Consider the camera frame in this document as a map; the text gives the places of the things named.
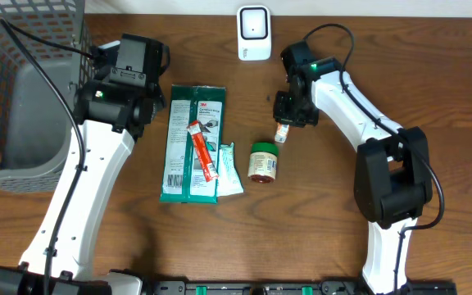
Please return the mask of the orange small box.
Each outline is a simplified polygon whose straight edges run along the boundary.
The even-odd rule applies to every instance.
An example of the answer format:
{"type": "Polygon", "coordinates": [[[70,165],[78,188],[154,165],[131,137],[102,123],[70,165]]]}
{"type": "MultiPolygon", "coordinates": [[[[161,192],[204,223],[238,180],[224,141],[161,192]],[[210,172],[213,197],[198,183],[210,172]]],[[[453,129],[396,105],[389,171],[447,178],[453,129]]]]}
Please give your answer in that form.
{"type": "Polygon", "coordinates": [[[288,137],[289,125],[277,124],[277,129],[275,131],[275,142],[285,143],[288,137]]]}

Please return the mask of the green lid jar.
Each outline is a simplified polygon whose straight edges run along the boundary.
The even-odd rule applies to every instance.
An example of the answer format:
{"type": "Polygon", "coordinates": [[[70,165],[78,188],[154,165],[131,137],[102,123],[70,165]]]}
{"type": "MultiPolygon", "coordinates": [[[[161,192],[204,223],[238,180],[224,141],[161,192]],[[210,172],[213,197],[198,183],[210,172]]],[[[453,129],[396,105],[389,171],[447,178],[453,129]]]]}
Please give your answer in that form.
{"type": "Polygon", "coordinates": [[[273,143],[254,143],[250,154],[247,177],[261,184],[276,179],[279,149],[273,143]]]}

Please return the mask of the light teal wipes packet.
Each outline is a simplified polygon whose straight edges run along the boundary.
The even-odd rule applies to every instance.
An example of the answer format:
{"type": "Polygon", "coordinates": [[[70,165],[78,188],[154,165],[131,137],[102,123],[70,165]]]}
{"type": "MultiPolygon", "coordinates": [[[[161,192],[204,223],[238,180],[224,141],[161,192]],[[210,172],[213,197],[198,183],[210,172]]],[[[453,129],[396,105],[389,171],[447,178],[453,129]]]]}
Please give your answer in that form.
{"type": "Polygon", "coordinates": [[[243,193],[243,186],[234,165],[234,143],[220,145],[219,161],[217,195],[226,197],[243,193]]]}

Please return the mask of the orange red stick sachet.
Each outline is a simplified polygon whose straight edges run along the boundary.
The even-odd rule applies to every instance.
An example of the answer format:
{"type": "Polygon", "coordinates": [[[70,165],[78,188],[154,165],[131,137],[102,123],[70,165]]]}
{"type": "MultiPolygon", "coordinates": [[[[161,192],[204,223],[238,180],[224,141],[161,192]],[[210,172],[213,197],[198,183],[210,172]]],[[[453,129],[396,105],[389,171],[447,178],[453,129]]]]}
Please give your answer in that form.
{"type": "Polygon", "coordinates": [[[206,182],[211,182],[212,180],[217,179],[219,175],[217,174],[211,155],[207,149],[207,144],[203,138],[199,121],[193,121],[187,127],[187,131],[192,137],[194,150],[197,154],[206,182]]]}

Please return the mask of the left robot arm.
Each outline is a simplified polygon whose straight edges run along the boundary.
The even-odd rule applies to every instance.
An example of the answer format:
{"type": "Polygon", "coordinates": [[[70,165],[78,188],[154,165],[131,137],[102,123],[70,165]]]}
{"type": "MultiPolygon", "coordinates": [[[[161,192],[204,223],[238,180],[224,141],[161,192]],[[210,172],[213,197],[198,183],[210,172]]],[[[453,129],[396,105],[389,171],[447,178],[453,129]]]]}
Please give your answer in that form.
{"type": "Polygon", "coordinates": [[[43,222],[17,266],[0,266],[0,294],[150,294],[130,270],[93,276],[98,231],[112,188],[138,138],[165,105],[160,76],[170,49],[124,34],[100,47],[106,65],[80,88],[70,147],[43,222]]]}

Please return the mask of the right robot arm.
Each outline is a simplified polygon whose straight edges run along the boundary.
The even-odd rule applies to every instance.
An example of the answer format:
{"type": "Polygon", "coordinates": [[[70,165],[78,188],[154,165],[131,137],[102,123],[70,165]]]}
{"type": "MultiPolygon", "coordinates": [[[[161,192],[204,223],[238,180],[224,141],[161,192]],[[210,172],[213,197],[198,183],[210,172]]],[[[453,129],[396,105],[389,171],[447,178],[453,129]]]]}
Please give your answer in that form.
{"type": "Polygon", "coordinates": [[[281,125],[317,125],[325,113],[356,152],[353,195],[368,221],[368,254],[361,278],[369,294],[408,294],[406,254],[413,226],[432,198],[424,132],[404,129],[358,90],[334,57],[317,59],[307,41],[280,54],[288,91],[276,94],[281,125]]]}

